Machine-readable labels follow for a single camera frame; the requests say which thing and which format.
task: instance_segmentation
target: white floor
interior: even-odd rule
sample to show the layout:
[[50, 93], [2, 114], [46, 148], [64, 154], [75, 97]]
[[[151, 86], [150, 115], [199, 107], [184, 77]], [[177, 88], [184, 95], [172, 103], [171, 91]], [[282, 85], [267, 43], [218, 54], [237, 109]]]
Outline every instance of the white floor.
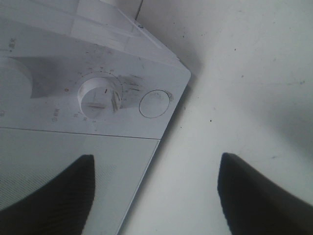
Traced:
[[144, 0], [138, 21], [193, 77], [121, 234], [230, 234], [223, 152], [313, 205], [312, 12], [310, 0]]

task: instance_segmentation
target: rotary knob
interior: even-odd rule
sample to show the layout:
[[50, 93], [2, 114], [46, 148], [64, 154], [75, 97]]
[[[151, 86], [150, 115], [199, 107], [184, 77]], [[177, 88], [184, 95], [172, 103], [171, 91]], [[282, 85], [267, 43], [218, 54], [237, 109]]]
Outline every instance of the rotary knob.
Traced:
[[92, 120], [111, 119], [121, 107], [122, 87], [115, 78], [96, 77], [82, 84], [78, 90], [82, 113]]

